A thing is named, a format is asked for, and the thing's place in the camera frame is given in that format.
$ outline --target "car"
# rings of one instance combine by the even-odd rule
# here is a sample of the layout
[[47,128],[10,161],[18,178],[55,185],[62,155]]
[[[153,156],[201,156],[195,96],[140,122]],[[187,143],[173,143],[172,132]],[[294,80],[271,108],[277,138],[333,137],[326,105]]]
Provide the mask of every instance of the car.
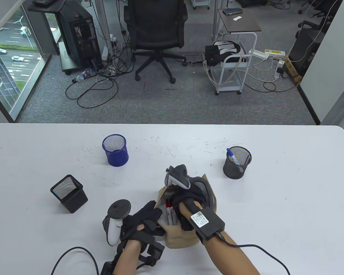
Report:
[[0,54],[7,54],[7,50],[4,50],[4,49],[0,49]]
[[24,57],[21,57],[21,56],[12,56],[12,60],[13,61],[24,61]]

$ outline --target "paper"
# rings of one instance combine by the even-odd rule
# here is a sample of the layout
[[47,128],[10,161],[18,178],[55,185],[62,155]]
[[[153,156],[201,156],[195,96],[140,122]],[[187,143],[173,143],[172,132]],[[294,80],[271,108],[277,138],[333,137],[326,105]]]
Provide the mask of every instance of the paper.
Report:
[[209,221],[205,218],[205,216],[201,212],[197,212],[196,214],[190,217],[194,221],[194,223],[201,228],[205,224],[209,223]]

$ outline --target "glass window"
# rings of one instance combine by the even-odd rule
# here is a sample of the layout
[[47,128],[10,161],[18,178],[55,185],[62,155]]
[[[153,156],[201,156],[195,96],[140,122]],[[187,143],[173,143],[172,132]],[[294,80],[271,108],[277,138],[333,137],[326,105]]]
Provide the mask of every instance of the glass window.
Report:
[[46,18],[50,25],[50,29],[51,29],[52,35],[54,36],[55,42],[57,43],[58,40],[60,39],[61,33],[60,33],[60,29],[58,28],[55,14],[46,13]]
[[0,29],[0,101],[13,119],[45,64],[32,32],[22,7]]

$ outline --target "metal cart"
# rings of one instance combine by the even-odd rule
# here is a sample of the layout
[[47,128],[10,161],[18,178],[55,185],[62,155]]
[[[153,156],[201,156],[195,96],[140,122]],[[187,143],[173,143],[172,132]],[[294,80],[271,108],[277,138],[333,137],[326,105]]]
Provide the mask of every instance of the metal cart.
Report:
[[208,6],[208,9],[210,9],[210,0],[191,0],[191,4],[193,9],[196,9],[198,6]]
[[[210,73],[212,76],[212,79],[214,82],[218,84],[214,84],[215,86],[215,95],[219,95],[219,92],[221,91],[237,91],[237,93],[240,95],[242,93],[243,86],[245,84],[245,80],[247,77],[248,69],[250,67],[250,63],[253,56],[253,50],[256,46],[257,41],[257,35],[254,32],[242,32],[242,33],[235,33],[238,35],[238,37],[235,39],[235,42],[240,45],[240,47],[244,51],[243,61],[241,63],[238,62],[227,62],[230,58],[240,58],[241,56],[239,54],[234,54],[228,56],[224,62],[219,63],[218,65],[214,67],[210,67]],[[252,34],[254,36],[254,42],[252,44],[252,51],[250,54],[247,53],[246,49],[242,45],[242,42],[240,41],[240,34]],[[235,70],[235,68],[245,68],[245,74],[244,77],[241,78],[238,71],[235,72],[235,74],[231,77],[231,79],[226,83],[228,77],[232,74],[232,72]]]

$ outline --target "floor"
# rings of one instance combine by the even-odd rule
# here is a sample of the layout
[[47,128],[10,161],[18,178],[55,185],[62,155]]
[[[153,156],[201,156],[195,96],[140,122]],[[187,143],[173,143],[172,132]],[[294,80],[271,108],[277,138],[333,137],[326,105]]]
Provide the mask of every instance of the floor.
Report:
[[[110,32],[121,38],[116,13],[116,1],[104,0]],[[299,15],[302,1],[293,0],[291,9],[279,10],[271,6],[248,8],[256,16],[262,32],[258,33],[256,49],[265,48],[289,51],[295,41],[297,24],[308,16]],[[174,52],[202,52],[211,43],[213,6],[192,9],[186,1],[189,19],[185,24],[185,46]],[[145,61],[137,57],[137,68]],[[195,124],[295,124],[314,125],[302,98],[296,88],[283,93],[259,93],[244,87],[243,93],[222,93],[214,95],[214,86],[209,82],[201,64],[183,67],[176,60],[167,64],[177,79],[170,84],[167,74],[159,63],[152,63],[140,73],[141,81],[134,80],[134,74],[117,79],[118,93],[108,103],[94,108],[82,109],[75,101],[65,96],[65,89],[78,73],[66,76],[61,72],[60,59],[53,56],[42,73],[37,86],[27,100],[17,121],[21,123],[195,123]],[[258,65],[270,68],[271,62]],[[263,80],[274,79],[274,69],[259,71],[253,66],[250,73]],[[71,86],[70,97],[79,96],[95,83],[87,79]],[[262,82],[247,78],[252,88],[265,91]],[[294,85],[289,79],[280,78],[275,82],[278,91]],[[107,88],[111,82],[97,84]],[[90,91],[79,101],[82,105],[100,104],[116,93],[116,87],[106,91]]]

